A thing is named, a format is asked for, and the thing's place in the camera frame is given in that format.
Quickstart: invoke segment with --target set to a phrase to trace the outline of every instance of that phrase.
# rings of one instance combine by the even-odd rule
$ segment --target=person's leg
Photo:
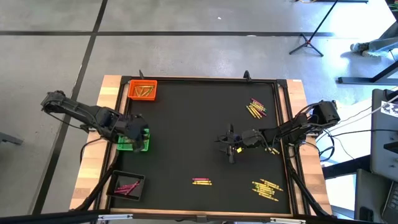
[[[369,52],[388,52],[398,48],[398,37],[370,41]]]
[[[350,49],[352,52],[361,53],[365,57],[380,56],[371,54],[388,52],[389,50],[398,48],[397,42],[398,23],[395,22],[380,36],[380,38],[366,43],[351,44]]]
[[[398,23],[396,22],[380,38],[370,41],[368,53],[383,53],[395,48],[398,48]]]
[[[388,28],[379,39],[386,39],[391,37],[398,37],[398,23],[393,23],[390,28]]]

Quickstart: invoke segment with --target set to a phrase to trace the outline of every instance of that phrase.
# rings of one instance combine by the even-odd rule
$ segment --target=tripod stand
[[[313,39],[313,36],[318,32],[318,29],[322,26],[323,22],[325,21],[325,19],[329,16],[329,13],[331,12],[331,10],[335,7],[335,5],[337,4],[338,0],[335,1],[335,3],[333,3],[333,5],[331,6],[331,8],[329,9],[328,13],[325,15],[325,17],[322,19],[321,23],[318,25],[317,29],[315,30],[315,32],[311,35],[311,37],[309,39],[306,38],[306,36],[304,34],[300,34],[300,36],[302,36],[305,40],[305,43],[300,45],[299,47],[297,47],[296,49],[292,50],[291,52],[289,52],[289,54],[291,55],[292,53],[300,50],[303,47],[308,47],[310,46],[312,49],[314,49],[315,51],[318,52],[318,54],[321,55],[321,57],[323,57],[323,54],[311,44],[311,40]]]

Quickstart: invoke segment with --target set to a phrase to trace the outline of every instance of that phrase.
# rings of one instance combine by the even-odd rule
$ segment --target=wooden table
[[[101,86],[101,90],[99,92],[97,105],[98,106],[106,106],[109,108],[116,107],[116,101],[119,93],[119,87],[121,82],[120,75],[105,75],[103,79],[103,83]],[[307,106],[307,101],[305,99],[305,93],[303,89],[303,84],[301,80],[287,80],[287,86],[289,91],[289,97],[291,102],[292,113],[296,114],[299,110],[301,110],[304,106]],[[122,101],[119,108],[120,112],[124,111],[124,107],[126,105],[128,85],[125,86],[122,94]],[[287,121],[287,108],[285,106],[284,100],[284,92],[283,88],[279,87],[280,100],[282,105],[283,119]],[[98,133],[89,133],[87,141],[92,141],[94,139],[98,139]],[[307,142],[314,143],[314,138],[307,138]],[[100,179],[101,169],[105,157],[106,150],[106,141],[100,140],[93,144],[89,144],[86,146],[83,160],[80,165],[80,170],[78,173],[78,177],[76,180],[75,190],[73,192],[72,201],[70,203],[70,208],[76,208],[79,206],[84,199],[90,194],[95,185],[98,183]],[[111,158],[114,155],[114,151],[116,150],[116,145],[113,145],[111,148]],[[302,160],[302,168],[305,178],[305,184],[309,191],[312,193],[315,200],[322,206],[322,208],[331,214],[331,207],[329,204],[325,180],[323,178],[323,172],[320,165],[320,160],[318,157],[318,151],[309,145],[304,145],[300,147],[300,155]],[[301,199],[300,189],[295,184],[295,193],[297,198],[298,212],[304,214],[303,211],[303,203]],[[103,191],[101,196],[101,201],[99,202],[99,208],[105,208],[106,204],[106,193]],[[112,212],[130,212],[119,209],[118,211]]]

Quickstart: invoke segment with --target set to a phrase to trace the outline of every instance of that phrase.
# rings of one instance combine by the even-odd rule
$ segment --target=green basket
[[[150,137],[149,129],[146,128],[146,129],[144,129],[144,131],[146,132],[146,134],[144,135],[146,140],[144,140],[144,148],[141,150],[141,152],[146,152],[149,149],[149,137]],[[126,143],[126,142],[131,142],[131,140],[128,139],[127,137],[119,136],[118,143]],[[118,144],[116,149],[123,150],[123,151],[133,151],[134,150],[132,148],[131,144]]]

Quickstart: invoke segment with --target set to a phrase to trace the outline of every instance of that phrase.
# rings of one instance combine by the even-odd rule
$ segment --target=white cable
[[[335,129],[329,130],[329,132],[331,133],[331,132],[334,131],[334,130],[337,130],[337,129],[339,129],[339,128],[342,128],[342,127],[344,127],[344,126],[347,126],[347,125],[349,125],[349,124],[352,124],[352,123],[354,123],[354,122],[357,122],[357,121],[359,121],[359,120],[361,120],[361,119],[363,119],[363,118],[365,118],[365,117],[367,117],[367,116],[369,116],[369,115],[371,115],[371,114],[373,114],[373,113],[379,111],[384,105],[393,102],[393,101],[394,101],[395,99],[397,99],[397,98],[398,98],[398,95],[396,95],[393,99],[389,100],[387,103],[384,103],[384,104],[381,105],[380,107],[376,108],[374,111],[370,112],[369,114],[364,115],[362,118],[358,118],[358,119],[356,119],[356,120],[354,120],[354,121],[352,121],[352,122],[349,122],[349,123],[346,123],[346,124],[344,124],[344,125],[338,126],[338,127],[335,128]]]

